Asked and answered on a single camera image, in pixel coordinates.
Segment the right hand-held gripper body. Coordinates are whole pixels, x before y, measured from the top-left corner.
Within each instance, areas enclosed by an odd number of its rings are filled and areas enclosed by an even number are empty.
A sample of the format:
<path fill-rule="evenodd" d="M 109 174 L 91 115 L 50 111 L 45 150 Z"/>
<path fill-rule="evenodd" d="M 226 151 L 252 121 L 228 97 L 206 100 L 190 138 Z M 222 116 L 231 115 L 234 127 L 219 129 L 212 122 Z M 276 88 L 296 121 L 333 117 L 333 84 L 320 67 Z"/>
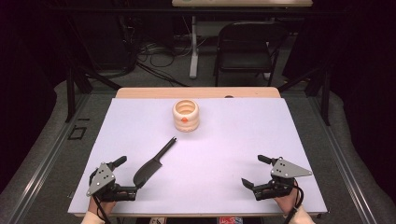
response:
<path fill-rule="evenodd" d="M 257 201 L 283 197 L 290 194 L 296 177 L 310 176 L 312 172 L 283 158 L 274 159 L 270 171 L 272 179 L 260 186 L 254 186 L 253 194 Z"/>

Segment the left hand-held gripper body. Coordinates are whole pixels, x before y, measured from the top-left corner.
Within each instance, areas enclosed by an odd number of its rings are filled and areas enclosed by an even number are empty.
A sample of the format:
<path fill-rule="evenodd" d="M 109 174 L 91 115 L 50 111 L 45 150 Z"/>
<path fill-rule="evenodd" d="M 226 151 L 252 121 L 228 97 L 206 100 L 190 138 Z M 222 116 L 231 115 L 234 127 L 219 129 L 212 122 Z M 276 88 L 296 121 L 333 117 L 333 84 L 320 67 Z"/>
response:
<path fill-rule="evenodd" d="M 91 174 L 87 197 L 97 197 L 103 202 L 115 202 L 117 198 L 116 177 L 113 174 L 115 165 L 102 162 Z"/>

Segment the black spatula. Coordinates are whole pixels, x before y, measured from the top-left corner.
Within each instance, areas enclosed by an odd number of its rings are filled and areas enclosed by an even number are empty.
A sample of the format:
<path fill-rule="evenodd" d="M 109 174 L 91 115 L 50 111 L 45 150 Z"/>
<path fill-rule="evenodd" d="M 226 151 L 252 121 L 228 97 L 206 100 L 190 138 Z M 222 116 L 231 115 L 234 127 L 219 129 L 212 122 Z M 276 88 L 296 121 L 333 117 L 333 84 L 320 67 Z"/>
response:
<path fill-rule="evenodd" d="M 161 157 L 176 143 L 176 141 L 177 139 L 172 137 L 153 158 L 147 161 L 135 173 L 133 181 L 138 189 L 142 188 L 147 183 L 147 181 L 163 166 L 161 163 Z"/>

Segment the cream ribbed utensil holder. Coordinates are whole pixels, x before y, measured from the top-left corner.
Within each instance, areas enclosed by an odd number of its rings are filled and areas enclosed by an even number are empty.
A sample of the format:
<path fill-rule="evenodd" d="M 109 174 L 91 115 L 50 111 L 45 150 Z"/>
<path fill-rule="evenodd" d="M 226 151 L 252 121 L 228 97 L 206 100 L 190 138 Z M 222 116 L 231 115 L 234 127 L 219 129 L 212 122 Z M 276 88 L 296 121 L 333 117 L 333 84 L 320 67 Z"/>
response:
<path fill-rule="evenodd" d="M 185 133 L 194 131 L 200 123 L 199 112 L 199 106 L 193 100 L 176 102 L 172 109 L 175 127 Z"/>

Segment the person's left hand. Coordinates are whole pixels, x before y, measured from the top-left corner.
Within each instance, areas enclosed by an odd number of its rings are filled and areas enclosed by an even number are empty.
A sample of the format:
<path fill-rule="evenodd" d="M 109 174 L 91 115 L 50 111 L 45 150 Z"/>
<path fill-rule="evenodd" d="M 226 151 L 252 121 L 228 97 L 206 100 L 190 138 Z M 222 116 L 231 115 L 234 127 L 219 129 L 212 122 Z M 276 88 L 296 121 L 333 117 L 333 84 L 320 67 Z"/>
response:
<path fill-rule="evenodd" d="M 91 197 L 88 206 L 88 211 L 96 214 L 99 217 L 104 217 L 104 216 L 108 216 L 112 212 L 115 205 L 116 202 L 100 202 L 100 204 L 97 205 L 95 199 Z"/>

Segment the person's right hand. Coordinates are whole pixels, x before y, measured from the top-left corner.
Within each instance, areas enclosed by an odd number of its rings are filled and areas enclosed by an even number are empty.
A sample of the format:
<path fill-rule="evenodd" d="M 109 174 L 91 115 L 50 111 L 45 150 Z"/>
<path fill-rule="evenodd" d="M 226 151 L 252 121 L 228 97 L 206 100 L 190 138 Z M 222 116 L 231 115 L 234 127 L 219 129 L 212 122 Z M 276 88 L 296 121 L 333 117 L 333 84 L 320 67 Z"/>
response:
<path fill-rule="evenodd" d="M 299 191 L 297 189 L 293 189 L 289 195 L 283 197 L 276 197 L 275 201 L 284 215 L 287 215 L 294 205 L 298 202 L 299 199 Z"/>

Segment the black metal stand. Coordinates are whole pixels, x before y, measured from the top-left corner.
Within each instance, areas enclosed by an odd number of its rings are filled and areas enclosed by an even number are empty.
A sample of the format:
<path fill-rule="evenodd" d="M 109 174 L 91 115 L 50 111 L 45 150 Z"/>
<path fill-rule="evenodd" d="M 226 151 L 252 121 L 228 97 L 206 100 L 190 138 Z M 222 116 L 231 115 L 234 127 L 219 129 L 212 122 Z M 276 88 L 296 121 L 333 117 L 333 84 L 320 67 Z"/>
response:
<path fill-rule="evenodd" d="M 66 92 L 67 92 L 67 117 L 66 122 L 69 122 L 76 114 L 76 93 L 75 87 L 78 87 L 83 94 L 89 94 L 93 90 L 92 84 L 89 82 L 89 77 L 92 77 L 101 83 L 107 85 L 111 89 L 117 91 L 120 85 L 109 80 L 108 78 L 98 74 L 93 69 L 85 65 L 71 64 L 69 67 L 66 79 Z"/>
<path fill-rule="evenodd" d="M 286 84 L 283 84 L 277 89 L 279 92 L 286 91 L 306 78 L 309 78 L 309 81 L 304 90 L 304 93 L 306 96 L 317 96 L 318 91 L 321 90 L 320 116 L 324 121 L 324 123 L 330 126 L 329 100 L 330 100 L 331 68 L 328 65 L 317 66 L 303 75 L 290 79 Z"/>

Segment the black folding chair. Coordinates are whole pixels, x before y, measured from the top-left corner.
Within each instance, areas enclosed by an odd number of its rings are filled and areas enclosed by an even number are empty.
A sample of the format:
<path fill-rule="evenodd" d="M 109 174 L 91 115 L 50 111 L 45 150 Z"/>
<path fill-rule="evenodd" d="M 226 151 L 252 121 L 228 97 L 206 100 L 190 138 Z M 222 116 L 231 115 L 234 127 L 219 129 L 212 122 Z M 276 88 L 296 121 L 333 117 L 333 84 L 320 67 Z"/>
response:
<path fill-rule="evenodd" d="M 278 21 L 237 21 L 219 31 L 213 76 L 219 73 L 268 74 L 272 84 L 279 48 L 289 36 Z"/>

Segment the light desk with white leg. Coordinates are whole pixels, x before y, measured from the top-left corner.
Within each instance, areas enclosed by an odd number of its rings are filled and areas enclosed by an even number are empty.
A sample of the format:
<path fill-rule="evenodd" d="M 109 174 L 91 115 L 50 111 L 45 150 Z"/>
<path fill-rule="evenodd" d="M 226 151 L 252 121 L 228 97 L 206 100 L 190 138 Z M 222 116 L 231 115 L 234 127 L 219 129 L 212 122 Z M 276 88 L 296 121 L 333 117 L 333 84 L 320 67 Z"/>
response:
<path fill-rule="evenodd" d="M 198 7 L 208 9 L 210 7 L 224 7 L 236 9 L 252 8 L 300 8 L 311 7 L 313 0 L 172 0 L 173 7 Z M 200 21 L 196 16 L 191 17 L 191 69 L 190 78 L 197 78 L 198 74 L 198 59 L 199 50 L 197 37 L 216 36 L 219 34 L 220 29 L 231 20 L 221 21 Z"/>

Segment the black metal crossbar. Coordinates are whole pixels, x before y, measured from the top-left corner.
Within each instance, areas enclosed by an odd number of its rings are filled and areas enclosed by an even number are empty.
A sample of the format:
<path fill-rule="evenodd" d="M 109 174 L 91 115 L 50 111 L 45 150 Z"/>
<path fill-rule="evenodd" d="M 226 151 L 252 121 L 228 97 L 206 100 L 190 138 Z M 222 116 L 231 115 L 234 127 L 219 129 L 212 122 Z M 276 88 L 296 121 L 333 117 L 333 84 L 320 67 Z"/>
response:
<path fill-rule="evenodd" d="M 48 10 L 65 13 L 114 13 L 114 14 L 176 14 L 176 15 L 279 15 L 279 16 L 338 16 L 345 10 L 314 10 L 314 9 L 265 9 L 265 8 L 78 8 L 48 7 Z"/>

